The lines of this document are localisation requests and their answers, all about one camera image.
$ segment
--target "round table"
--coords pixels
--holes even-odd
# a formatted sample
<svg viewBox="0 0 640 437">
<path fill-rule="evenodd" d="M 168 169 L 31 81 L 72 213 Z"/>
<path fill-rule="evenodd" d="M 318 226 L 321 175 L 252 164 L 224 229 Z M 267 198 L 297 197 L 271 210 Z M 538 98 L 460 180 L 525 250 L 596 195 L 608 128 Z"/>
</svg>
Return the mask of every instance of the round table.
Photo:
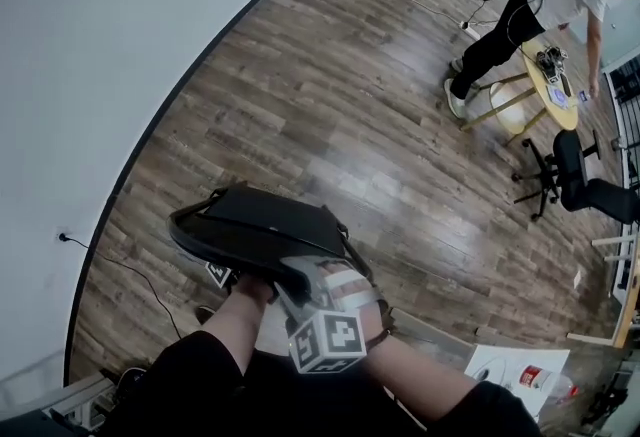
<svg viewBox="0 0 640 437">
<path fill-rule="evenodd" d="M 531 81 L 531 84 L 532 84 L 531 88 L 525 90 L 521 94 L 518 94 L 517 96 L 515 96 L 509 101 L 506 101 L 500 106 L 493 108 L 491 111 L 485 114 L 482 114 L 479 117 L 476 117 L 470 122 L 467 122 L 466 124 L 462 125 L 460 129 L 462 131 L 471 129 L 476 124 L 479 124 L 482 121 L 485 121 L 490 117 L 493 117 L 494 115 L 498 115 L 501 111 L 506 110 L 507 108 L 513 105 L 516 105 L 521 101 L 524 101 L 529 96 L 532 96 L 534 94 L 537 94 L 539 96 L 539 99 L 542 102 L 543 108 L 524 126 L 524 128 L 520 133 L 514 134 L 514 136 L 507 142 L 507 145 L 509 145 L 513 140 L 515 140 L 520 135 L 530 130 L 545 115 L 550 115 L 551 118 L 562 129 L 566 129 L 566 130 L 576 129 L 576 127 L 578 126 L 578 98 L 573 93 L 573 89 L 571 89 L 571 84 L 569 83 L 571 94 L 567 94 L 567 96 L 569 96 L 569 108 L 567 109 L 561 108 L 551 101 L 551 98 L 549 97 L 549 93 L 547 91 L 547 85 L 549 85 L 549 83 L 547 82 L 547 79 L 545 78 L 542 71 L 535 64 L 535 62 L 531 60 L 531 59 L 535 59 L 538 52 L 544 51 L 544 49 L 545 47 L 535 39 L 525 42 L 522 45 L 522 50 L 524 52 L 524 55 L 522 55 L 522 58 L 524 60 L 526 72 L 522 74 L 518 74 L 516 76 L 510 76 L 509 78 L 505 78 L 503 80 L 498 80 L 497 82 L 492 82 L 487 85 L 483 85 L 482 87 L 480 87 L 478 92 L 484 89 L 490 89 L 495 83 L 502 83 L 503 85 L 507 85 L 510 83 L 515 83 L 520 80 L 524 80 L 526 78 L 529 78 L 529 80 Z M 553 85 L 555 85 L 560 90 L 564 91 L 564 88 L 562 87 L 562 81 L 558 81 Z"/>
</svg>

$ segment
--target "white sneaker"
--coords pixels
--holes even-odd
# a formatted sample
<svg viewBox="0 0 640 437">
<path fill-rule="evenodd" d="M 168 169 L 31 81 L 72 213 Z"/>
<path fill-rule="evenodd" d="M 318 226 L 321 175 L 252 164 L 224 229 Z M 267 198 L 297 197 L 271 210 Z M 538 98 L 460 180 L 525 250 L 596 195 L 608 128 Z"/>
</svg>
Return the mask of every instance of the white sneaker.
<svg viewBox="0 0 640 437">
<path fill-rule="evenodd" d="M 451 62 L 449 62 L 451 69 L 453 69 L 457 73 L 462 72 L 462 57 L 454 58 Z"/>
<path fill-rule="evenodd" d="M 451 83 L 453 82 L 453 78 L 449 78 L 444 82 L 444 92 L 447 94 L 447 102 L 449 103 L 449 108 L 453 112 L 458 119 L 464 119 L 466 117 L 466 111 L 464 108 L 464 99 L 458 99 L 451 93 Z"/>
</svg>

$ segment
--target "black pants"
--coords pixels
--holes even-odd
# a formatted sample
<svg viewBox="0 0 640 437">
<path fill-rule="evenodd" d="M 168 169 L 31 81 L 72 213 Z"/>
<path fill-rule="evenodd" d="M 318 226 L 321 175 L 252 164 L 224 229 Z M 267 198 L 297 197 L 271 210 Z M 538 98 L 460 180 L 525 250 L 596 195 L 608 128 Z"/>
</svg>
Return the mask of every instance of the black pants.
<svg viewBox="0 0 640 437">
<path fill-rule="evenodd" d="M 527 0 L 509 0 L 496 27 L 464 52 L 464 68 L 451 84 L 453 95 L 466 98 L 473 82 L 492 67 L 504 64 L 523 42 L 542 32 L 544 28 L 538 23 Z"/>
</svg>

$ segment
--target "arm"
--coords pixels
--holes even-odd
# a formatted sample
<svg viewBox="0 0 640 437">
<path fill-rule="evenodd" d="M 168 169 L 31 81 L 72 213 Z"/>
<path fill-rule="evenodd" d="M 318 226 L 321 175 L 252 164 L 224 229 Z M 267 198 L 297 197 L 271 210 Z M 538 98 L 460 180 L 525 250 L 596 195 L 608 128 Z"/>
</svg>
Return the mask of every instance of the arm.
<svg viewBox="0 0 640 437">
<path fill-rule="evenodd" d="M 222 307 L 202 326 L 203 331 L 224 345 L 243 375 L 253 354 L 267 301 L 272 296 L 266 283 L 243 275 Z"/>
<path fill-rule="evenodd" d="M 587 58 L 589 60 L 589 93 L 597 97 L 599 91 L 600 53 L 602 50 L 602 21 L 589 11 L 587 23 Z"/>
<path fill-rule="evenodd" d="M 448 414 L 477 384 L 392 336 L 371 350 L 365 367 L 412 412 L 429 421 Z"/>
</svg>

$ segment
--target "wooden table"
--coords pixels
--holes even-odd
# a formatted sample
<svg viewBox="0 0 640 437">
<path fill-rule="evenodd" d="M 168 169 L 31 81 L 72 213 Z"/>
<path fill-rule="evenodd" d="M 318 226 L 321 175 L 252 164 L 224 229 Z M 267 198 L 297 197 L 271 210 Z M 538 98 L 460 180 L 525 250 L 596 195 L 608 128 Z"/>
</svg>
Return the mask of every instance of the wooden table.
<svg viewBox="0 0 640 437">
<path fill-rule="evenodd" d="M 627 289 L 625 290 L 624 303 L 622 304 L 622 308 L 620 309 L 620 314 L 618 315 L 618 321 L 616 323 L 616 328 L 613 331 L 613 336 L 594 337 L 569 333 L 567 334 L 567 338 L 575 339 L 576 341 L 584 341 L 585 343 L 591 343 L 594 345 L 613 346 L 614 348 L 624 347 L 624 343 L 627 340 L 627 336 L 629 335 L 629 330 L 633 328 L 633 313 L 638 301 L 638 293 L 640 292 L 640 279 L 638 279 L 638 275 L 640 275 L 640 271 L 638 270 L 638 259 L 640 256 L 640 247 L 638 247 L 639 238 L 640 236 L 634 233 L 629 236 L 603 238 L 599 240 L 593 240 L 591 242 L 591 245 L 593 246 L 617 245 L 623 242 L 629 242 L 631 244 L 631 251 L 628 256 L 605 256 L 604 258 L 605 261 L 617 261 L 618 259 L 626 259 L 631 261 L 631 266 L 629 267 L 629 280 L 627 281 Z"/>
<path fill-rule="evenodd" d="M 516 76 L 510 76 L 509 78 L 505 78 L 503 80 L 499 80 L 498 82 L 492 82 L 492 83 L 489 83 L 487 85 L 483 85 L 482 87 L 480 87 L 478 92 L 480 92 L 481 90 L 484 90 L 484 89 L 490 89 L 495 83 L 502 83 L 502 84 L 506 85 L 506 84 L 515 83 L 517 81 L 524 80 L 524 79 L 527 79 L 527 78 L 529 78 L 531 80 L 531 84 L 533 85 L 531 88 L 529 88 L 529 89 L 525 90 L 524 92 L 522 92 L 521 94 L 515 96 L 510 101 L 507 101 L 506 103 L 501 104 L 500 106 L 492 109 L 491 111 L 489 111 L 489 112 L 487 112 L 487 113 L 485 113 L 483 115 L 480 115 L 479 117 L 476 117 L 472 121 L 467 122 L 466 124 L 461 126 L 460 129 L 462 131 L 466 131 L 468 129 L 471 129 L 476 124 L 479 124 L 482 121 L 485 121 L 485 120 L 489 119 L 490 117 L 493 117 L 494 115 L 497 115 L 502 110 L 505 110 L 505 109 L 507 109 L 507 108 L 509 108 L 509 107 L 511 107 L 513 105 L 516 105 L 516 104 L 524 101 L 525 99 L 527 99 L 529 96 L 532 96 L 534 94 L 537 94 L 539 96 L 540 101 L 543 104 L 543 108 L 524 126 L 522 132 L 520 132 L 518 134 L 515 134 L 507 142 L 507 145 L 509 145 L 515 138 L 517 138 L 518 136 L 526 133 L 529 129 L 531 129 L 533 126 L 535 126 L 535 124 L 540 119 L 542 119 L 542 117 L 544 117 L 545 115 L 550 115 L 551 118 L 562 129 L 566 129 L 566 130 L 576 129 L 576 127 L 578 126 L 578 98 L 577 98 L 577 96 L 575 94 L 573 94 L 573 89 L 571 90 L 573 95 L 572 95 L 572 97 L 569 98 L 569 108 L 567 108 L 565 110 L 563 108 L 560 108 L 558 105 L 554 104 L 551 101 L 551 99 L 549 98 L 549 93 L 547 92 L 548 82 L 547 82 L 546 78 L 544 77 L 544 74 L 542 73 L 542 71 L 540 71 L 540 69 L 535 64 L 535 62 L 533 62 L 531 60 L 531 59 L 535 59 L 536 55 L 538 54 L 538 52 L 539 51 L 543 51 L 544 49 L 545 49 L 545 47 L 542 44 L 540 44 L 538 41 L 536 41 L 535 39 L 530 40 L 528 42 L 525 42 L 522 45 L 522 50 L 524 52 L 524 55 L 522 56 L 522 58 L 524 60 L 524 65 L 525 65 L 525 68 L 526 68 L 526 72 L 524 72 L 522 74 L 518 74 Z M 555 85 L 560 90 L 563 90 L 561 81 L 559 81 Z"/>
</svg>

